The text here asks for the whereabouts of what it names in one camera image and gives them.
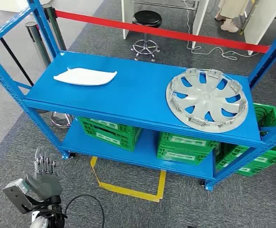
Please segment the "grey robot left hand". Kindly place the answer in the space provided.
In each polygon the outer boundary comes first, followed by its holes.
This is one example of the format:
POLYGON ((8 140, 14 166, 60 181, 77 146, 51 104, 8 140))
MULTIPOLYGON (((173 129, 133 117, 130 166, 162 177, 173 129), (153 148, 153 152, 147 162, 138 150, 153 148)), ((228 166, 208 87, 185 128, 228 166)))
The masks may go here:
POLYGON ((24 172, 24 181, 41 200, 60 196, 62 188, 58 177, 56 162, 50 159, 46 146, 39 146, 35 153, 33 174, 24 172))

